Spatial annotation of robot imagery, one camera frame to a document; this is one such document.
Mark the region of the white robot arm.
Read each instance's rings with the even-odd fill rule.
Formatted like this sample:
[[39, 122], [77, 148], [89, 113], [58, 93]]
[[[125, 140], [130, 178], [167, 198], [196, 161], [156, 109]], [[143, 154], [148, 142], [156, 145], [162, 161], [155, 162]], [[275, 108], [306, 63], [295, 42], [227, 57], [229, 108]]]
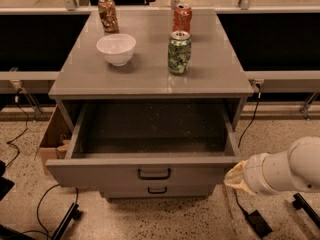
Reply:
[[227, 172], [224, 184], [251, 195], [320, 192], [320, 138], [303, 137], [288, 150], [251, 156]]

